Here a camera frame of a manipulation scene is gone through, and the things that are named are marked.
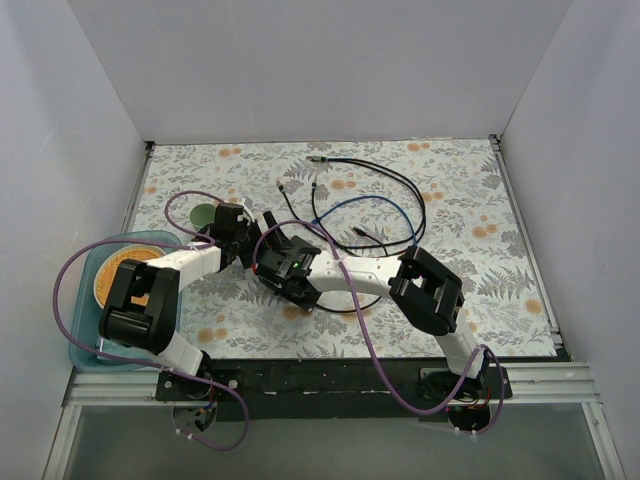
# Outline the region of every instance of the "white wall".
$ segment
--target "white wall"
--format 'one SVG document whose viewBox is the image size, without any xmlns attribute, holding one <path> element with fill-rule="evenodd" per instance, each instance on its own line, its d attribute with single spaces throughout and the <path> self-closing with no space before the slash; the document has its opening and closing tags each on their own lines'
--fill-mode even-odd
<svg viewBox="0 0 640 480">
<path fill-rule="evenodd" d="M 640 2 L 574 0 L 503 137 L 570 350 L 640 478 Z"/>
<path fill-rule="evenodd" d="M 71 369 L 53 280 L 119 231 L 144 144 L 64 0 L 0 0 L 0 45 L 0 478 L 31 480 Z"/>
<path fill-rule="evenodd" d="M 502 132 L 571 0 L 69 0 L 164 143 Z"/>
</svg>

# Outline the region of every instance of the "cable connector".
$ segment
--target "cable connector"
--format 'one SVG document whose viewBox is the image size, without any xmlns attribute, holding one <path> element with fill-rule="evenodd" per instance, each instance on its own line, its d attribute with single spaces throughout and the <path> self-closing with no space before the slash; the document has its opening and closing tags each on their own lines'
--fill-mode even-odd
<svg viewBox="0 0 640 480">
<path fill-rule="evenodd" d="M 358 227 L 351 227 L 351 230 L 353 230 L 354 232 L 356 232 L 356 235 L 359 235 L 361 237 L 366 237 L 367 236 L 367 232 L 365 232 L 364 230 L 362 230 L 361 228 Z"/>
</svg>

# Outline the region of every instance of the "blue cable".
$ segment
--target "blue cable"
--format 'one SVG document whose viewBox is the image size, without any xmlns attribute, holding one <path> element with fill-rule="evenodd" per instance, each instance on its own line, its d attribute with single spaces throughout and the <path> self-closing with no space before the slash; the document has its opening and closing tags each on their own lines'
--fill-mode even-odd
<svg viewBox="0 0 640 480">
<path fill-rule="evenodd" d="M 327 210 L 325 213 L 323 213 L 320 217 L 318 217 L 320 219 L 320 221 L 322 221 L 322 219 L 324 219 L 327 215 L 329 215 L 330 213 L 336 211 L 338 208 L 344 207 L 345 205 L 348 205 L 350 203 L 353 202 L 359 202 L 362 200 L 384 200 L 387 203 L 390 203 L 391 205 L 393 205 L 396 210 L 398 210 L 398 212 L 400 212 L 402 214 L 402 216 L 404 217 L 404 219 L 407 221 L 407 224 L 409 225 L 409 229 L 411 230 L 411 238 L 413 238 L 413 244 L 414 245 L 418 245 L 418 241 L 416 240 L 416 232 L 413 229 L 413 224 L 411 223 L 411 220 L 409 219 L 409 215 L 407 215 L 407 213 L 402 209 L 402 207 L 400 205 L 398 205 L 397 203 L 395 203 L 393 200 L 388 199 L 387 197 L 383 197 L 381 195 L 362 195 L 361 197 L 355 197 L 355 198 L 350 198 L 349 200 L 345 200 L 343 202 L 340 202 L 336 205 L 334 205 L 333 207 L 331 207 L 329 210 Z"/>
</svg>

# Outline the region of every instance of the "blue plastic tray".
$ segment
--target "blue plastic tray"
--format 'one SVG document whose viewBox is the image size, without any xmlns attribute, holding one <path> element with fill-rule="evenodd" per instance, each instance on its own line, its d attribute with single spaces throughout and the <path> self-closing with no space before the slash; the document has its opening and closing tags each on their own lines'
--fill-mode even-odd
<svg viewBox="0 0 640 480">
<path fill-rule="evenodd" d="M 139 239 L 151 240 L 158 243 L 168 243 L 172 245 L 181 245 L 180 240 L 174 234 L 164 232 L 162 230 L 151 230 L 146 232 L 131 232 L 122 235 L 116 235 L 112 238 L 122 239 Z M 112 243 L 94 248 L 84 263 L 80 287 L 78 288 L 78 297 L 76 299 L 76 308 L 73 313 L 73 323 L 71 325 L 71 334 L 86 345 L 95 348 L 100 346 L 100 335 L 98 333 L 98 323 L 102 315 L 102 308 L 96 302 L 93 295 L 93 282 L 100 269 L 100 266 L 109 258 L 110 255 L 117 250 L 124 248 L 128 243 Z M 180 306 L 182 303 L 182 295 L 178 297 L 178 311 L 176 312 L 176 329 L 180 326 Z M 121 355 L 130 358 L 148 358 L 143 352 L 134 348 L 127 348 L 118 345 L 109 340 L 104 340 L 103 351 L 114 355 Z M 135 370 L 140 365 L 133 363 L 122 363 L 98 357 L 89 352 L 69 345 L 69 357 L 73 364 L 83 372 L 123 372 L 127 370 Z"/>
</svg>

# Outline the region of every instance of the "black mounting plate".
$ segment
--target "black mounting plate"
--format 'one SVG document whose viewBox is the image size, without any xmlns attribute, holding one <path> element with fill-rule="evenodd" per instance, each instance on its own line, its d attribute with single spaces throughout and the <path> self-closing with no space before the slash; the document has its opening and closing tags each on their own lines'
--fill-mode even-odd
<svg viewBox="0 0 640 480">
<path fill-rule="evenodd" d="M 426 409 L 440 403 L 424 398 L 420 378 L 428 371 L 447 371 L 444 359 L 381 359 L 381 363 L 391 383 L 410 404 Z M 415 416 L 385 391 L 370 359 L 213 360 L 211 365 L 209 373 L 214 381 L 224 385 L 230 380 L 238 382 L 236 391 L 247 402 L 252 419 Z M 502 370 L 507 380 L 505 398 L 511 398 L 509 377 L 506 369 Z M 193 400 L 174 378 L 168 372 L 160 373 L 156 400 Z M 167 380 L 171 388 L 165 387 Z M 487 369 L 485 381 L 493 392 L 499 391 L 500 376 L 495 366 Z M 238 402 L 227 393 L 216 394 L 220 395 L 217 420 L 242 420 Z M 439 419 L 446 421 L 446 415 Z"/>
</svg>

